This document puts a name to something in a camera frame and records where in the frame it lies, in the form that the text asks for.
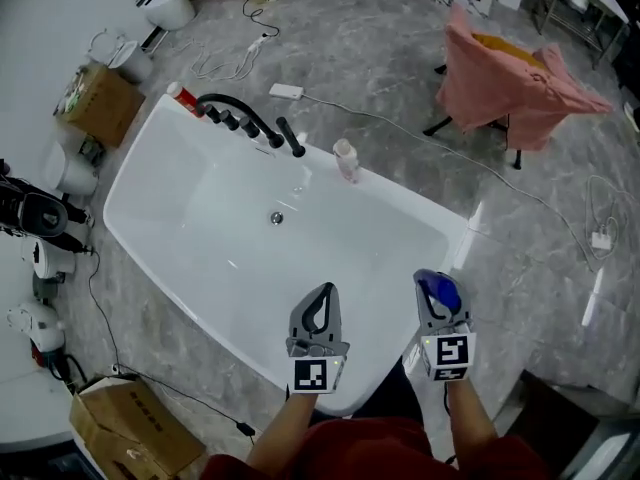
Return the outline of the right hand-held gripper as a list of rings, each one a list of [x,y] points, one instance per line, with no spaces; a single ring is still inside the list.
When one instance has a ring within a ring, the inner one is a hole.
[[[449,320],[457,324],[420,338],[428,378],[436,382],[464,380],[473,366],[476,350],[476,333],[467,323],[471,318],[468,290],[459,281],[450,279],[449,310],[446,305],[449,281],[442,272],[419,269],[413,274],[413,280],[421,328],[440,329]]]

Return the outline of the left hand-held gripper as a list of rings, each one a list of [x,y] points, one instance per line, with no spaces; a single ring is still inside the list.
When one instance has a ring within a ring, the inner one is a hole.
[[[292,365],[289,391],[330,394],[336,391],[347,359],[349,344],[341,337],[341,311],[337,287],[326,282],[311,290],[293,309],[286,341]],[[302,336],[319,336],[322,343]]]

